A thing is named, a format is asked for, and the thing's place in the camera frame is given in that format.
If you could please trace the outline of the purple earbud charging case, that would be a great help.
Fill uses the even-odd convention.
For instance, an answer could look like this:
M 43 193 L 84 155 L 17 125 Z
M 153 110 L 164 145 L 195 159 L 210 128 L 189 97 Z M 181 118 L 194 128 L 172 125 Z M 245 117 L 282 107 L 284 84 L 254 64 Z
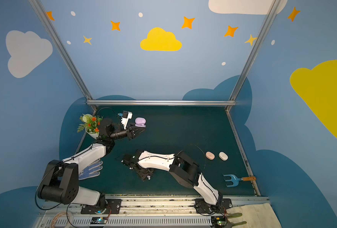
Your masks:
M 137 117 L 135 119 L 135 126 L 145 128 L 146 127 L 146 119 L 143 118 L 143 117 Z

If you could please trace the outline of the pink earbud charging case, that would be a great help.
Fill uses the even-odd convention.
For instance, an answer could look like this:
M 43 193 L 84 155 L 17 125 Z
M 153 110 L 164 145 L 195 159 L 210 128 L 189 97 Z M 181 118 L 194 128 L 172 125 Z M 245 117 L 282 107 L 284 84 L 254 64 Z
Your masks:
M 215 155 L 212 152 L 206 152 L 205 156 L 206 156 L 207 159 L 209 159 L 211 161 L 215 159 Z

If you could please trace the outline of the white earbud charging case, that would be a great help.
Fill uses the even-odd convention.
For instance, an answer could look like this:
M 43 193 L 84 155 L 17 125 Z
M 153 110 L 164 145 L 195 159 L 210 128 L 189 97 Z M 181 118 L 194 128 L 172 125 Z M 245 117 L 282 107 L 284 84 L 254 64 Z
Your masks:
M 224 152 L 220 152 L 219 153 L 219 158 L 223 161 L 227 161 L 228 160 L 228 155 Z

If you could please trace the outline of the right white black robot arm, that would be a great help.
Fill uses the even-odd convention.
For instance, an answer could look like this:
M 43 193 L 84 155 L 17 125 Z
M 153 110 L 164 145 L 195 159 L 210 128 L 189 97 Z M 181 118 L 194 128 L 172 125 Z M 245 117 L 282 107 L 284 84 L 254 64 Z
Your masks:
M 209 184 L 199 164 L 183 152 L 154 154 L 137 151 L 135 155 L 124 155 L 122 163 L 134 170 L 142 181 L 149 179 L 154 170 L 167 171 L 180 185 L 199 193 L 206 204 L 221 207 L 223 195 Z

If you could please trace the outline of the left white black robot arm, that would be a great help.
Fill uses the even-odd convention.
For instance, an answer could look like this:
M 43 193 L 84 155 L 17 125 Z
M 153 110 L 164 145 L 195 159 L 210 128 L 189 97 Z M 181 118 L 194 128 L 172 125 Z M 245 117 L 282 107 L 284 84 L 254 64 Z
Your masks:
M 98 125 L 99 136 L 90 147 L 61 161 L 50 161 L 38 185 L 35 198 L 64 205 L 73 203 L 92 206 L 97 210 L 105 209 L 105 195 L 81 187 L 79 174 L 94 161 L 109 154 L 115 145 L 115 140 L 125 137 L 131 140 L 146 128 L 146 120 L 142 117 L 136 118 L 134 124 L 127 123 L 126 119 L 122 119 L 122 122 L 124 128 L 109 118 L 103 119 Z

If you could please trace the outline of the white pot with flowers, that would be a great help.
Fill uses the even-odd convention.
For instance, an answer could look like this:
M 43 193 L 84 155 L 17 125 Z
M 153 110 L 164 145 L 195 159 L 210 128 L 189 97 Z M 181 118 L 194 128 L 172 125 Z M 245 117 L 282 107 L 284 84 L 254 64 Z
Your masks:
M 93 139 L 97 139 L 100 134 L 98 127 L 102 121 L 101 116 L 93 116 L 91 114 L 83 114 L 79 118 L 82 123 L 79 124 L 77 132 L 85 131 Z

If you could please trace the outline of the blue dotted work glove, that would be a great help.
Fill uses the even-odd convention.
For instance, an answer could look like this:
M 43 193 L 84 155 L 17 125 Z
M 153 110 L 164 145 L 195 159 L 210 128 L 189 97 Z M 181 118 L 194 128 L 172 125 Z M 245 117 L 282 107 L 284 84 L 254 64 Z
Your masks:
M 89 178 L 94 178 L 100 175 L 100 171 L 103 169 L 103 161 L 100 159 L 94 161 L 89 166 L 87 166 L 79 174 L 79 180 L 85 180 Z

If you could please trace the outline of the left green controller board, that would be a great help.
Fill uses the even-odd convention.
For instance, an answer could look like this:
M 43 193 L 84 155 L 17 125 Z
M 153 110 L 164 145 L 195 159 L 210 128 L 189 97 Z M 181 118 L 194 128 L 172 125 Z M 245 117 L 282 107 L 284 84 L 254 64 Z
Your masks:
M 91 219 L 91 225 L 105 225 L 108 221 L 107 217 L 93 217 Z

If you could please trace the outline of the green controller board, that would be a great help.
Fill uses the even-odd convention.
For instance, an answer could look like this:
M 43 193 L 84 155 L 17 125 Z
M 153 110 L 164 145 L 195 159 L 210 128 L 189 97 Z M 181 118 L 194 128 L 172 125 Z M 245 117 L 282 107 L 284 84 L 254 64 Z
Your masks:
M 212 228 L 224 228 L 227 225 L 227 219 L 225 217 L 211 217 Z
M 105 225 L 108 221 L 107 217 L 93 217 L 91 219 L 91 225 Z

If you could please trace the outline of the right green controller board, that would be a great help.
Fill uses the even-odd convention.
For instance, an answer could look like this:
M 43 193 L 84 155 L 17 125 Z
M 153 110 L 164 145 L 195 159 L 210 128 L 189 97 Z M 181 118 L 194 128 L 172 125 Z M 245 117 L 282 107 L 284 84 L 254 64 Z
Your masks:
M 224 228 L 227 225 L 227 219 L 225 217 L 211 217 L 212 228 Z

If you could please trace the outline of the blue garden fork tool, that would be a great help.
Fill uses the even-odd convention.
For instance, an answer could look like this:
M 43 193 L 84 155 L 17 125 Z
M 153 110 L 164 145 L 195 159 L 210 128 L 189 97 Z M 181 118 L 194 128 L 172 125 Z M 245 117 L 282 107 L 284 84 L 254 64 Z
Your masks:
M 241 181 L 255 181 L 257 180 L 256 177 L 250 176 L 250 177 L 242 177 L 239 178 L 234 174 L 224 174 L 223 177 L 225 177 L 226 187 L 237 187 Z

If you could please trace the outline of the beige cloth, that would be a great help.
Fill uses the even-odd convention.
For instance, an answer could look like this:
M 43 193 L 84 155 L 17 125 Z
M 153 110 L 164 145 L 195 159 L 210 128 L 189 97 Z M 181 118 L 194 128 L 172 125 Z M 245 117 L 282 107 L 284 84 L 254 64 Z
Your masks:
M 252 204 L 227 209 L 227 214 L 240 212 L 241 220 L 247 224 L 233 228 L 282 228 L 275 212 L 269 203 Z

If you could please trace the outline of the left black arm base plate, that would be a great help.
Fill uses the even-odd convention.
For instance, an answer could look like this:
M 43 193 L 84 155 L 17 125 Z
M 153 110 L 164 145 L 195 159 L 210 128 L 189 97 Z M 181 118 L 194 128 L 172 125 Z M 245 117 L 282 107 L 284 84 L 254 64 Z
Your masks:
M 109 215 L 119 214 L 122 200 L 121 199 L 106 199 L 106 205 L 102 209 L 97 206 L 83 205 L 81 214 L 83 215 Z

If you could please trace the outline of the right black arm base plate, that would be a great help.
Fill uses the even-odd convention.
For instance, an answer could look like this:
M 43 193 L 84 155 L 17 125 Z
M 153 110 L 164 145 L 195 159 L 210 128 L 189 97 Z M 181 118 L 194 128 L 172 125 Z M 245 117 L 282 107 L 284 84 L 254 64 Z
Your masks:
M 226 209 L 233 207 L 231 199 L 223 199 L 218 206 L 207 204 L 203 199 L 195 199 L 194 201 L 196 213 L 203 215 L 224 214 Z

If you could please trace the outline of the green handled pliers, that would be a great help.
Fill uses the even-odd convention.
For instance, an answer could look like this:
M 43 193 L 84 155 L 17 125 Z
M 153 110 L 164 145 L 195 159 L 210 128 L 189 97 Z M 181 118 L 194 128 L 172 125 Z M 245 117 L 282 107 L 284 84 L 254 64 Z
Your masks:
M 241 217 L 243 216 L 242 213 L 237 212 L 237 213 L 229 213 L 225 216 L 226 219 L 226 225 L 224 226 L 225 228 L 232 228 L 236 226 L 241 226 L 247 224 L 245 220 L 241 220 Z

